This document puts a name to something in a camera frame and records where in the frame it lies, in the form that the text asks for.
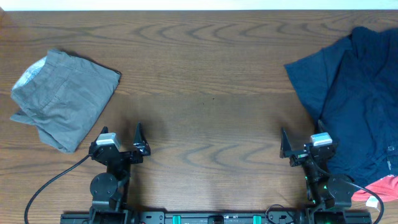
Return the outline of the navy blue shorts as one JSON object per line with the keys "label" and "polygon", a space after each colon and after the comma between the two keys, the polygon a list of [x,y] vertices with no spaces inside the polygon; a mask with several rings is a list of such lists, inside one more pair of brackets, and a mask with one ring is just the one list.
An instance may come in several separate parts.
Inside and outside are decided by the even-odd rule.
{"label": "navy blue shorts", "polygon": [[317,123],[321,117],[326,97],[338,73],[342,58],[345,52],[351,49],[351,39],[345,37],[317,53],[284,65],[300,102],[314,123]]}

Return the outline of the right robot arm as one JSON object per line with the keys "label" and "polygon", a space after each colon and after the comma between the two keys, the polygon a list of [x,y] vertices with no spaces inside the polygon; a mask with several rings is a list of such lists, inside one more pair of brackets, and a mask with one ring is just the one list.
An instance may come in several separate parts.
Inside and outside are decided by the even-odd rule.
{"label": "right robot arm", "polygon": [[353,181],[344,174],[331,174],[327,162],[335,155],[337,142],[328,133],[310,136],[303,149],[292,147],[287,132],[280,130],[280,158],[288,158],[292,167],[305,174],[307,198],[311,203],[292,215],[294,223],[348,223],[345,210],[352,205]]}

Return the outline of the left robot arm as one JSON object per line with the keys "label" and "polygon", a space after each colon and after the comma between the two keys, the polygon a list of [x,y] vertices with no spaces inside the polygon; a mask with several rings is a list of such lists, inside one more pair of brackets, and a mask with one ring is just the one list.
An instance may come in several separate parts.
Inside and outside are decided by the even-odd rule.
{"label": "left robot arm", "polygon": [[143,162],[151,154],[144,137],[142,124],[138,123],[133,139],[133,150],[121,152],[121,142],[116,133],[104,127],[90,144],[89,156],[106,166],[106,172],[93,178],[90,192],[93,196],[89,223],[139,223],[139,214],[127,205],[131,166]]}

